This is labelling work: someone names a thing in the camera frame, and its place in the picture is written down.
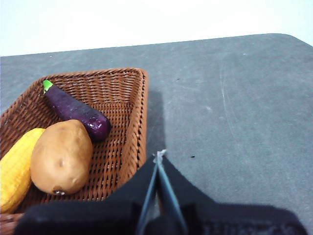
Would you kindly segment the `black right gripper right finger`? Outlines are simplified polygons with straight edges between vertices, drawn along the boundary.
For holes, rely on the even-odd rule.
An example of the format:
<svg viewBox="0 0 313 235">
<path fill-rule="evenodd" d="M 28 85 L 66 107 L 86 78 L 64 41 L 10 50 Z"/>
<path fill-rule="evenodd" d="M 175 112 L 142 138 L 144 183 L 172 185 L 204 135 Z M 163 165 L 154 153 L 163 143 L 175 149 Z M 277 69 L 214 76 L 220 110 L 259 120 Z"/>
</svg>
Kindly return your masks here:
<svg viewBox="0 0 313 235">
<path fill-rule="evenodd" d="M 218 203 L 189 182 L 166 158 L 162 166 L 191 235 L 305 235 L 289 210 L 266 205 Z"/>
</svg>

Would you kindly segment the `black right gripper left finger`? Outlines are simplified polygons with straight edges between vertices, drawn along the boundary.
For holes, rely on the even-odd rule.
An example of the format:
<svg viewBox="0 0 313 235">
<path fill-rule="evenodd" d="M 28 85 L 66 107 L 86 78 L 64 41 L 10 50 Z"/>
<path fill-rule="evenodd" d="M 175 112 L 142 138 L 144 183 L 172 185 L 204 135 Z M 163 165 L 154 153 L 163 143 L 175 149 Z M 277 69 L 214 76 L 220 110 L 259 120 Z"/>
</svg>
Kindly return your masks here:
<svg viewBox="0 0 313 235">
<path fill-rule="evenodd" d="M 30 207 L 19 220 L 16 235 L 132 235 L 155 163 L 146 163 L 102 201 L 54 201 Z"/>
</svg>

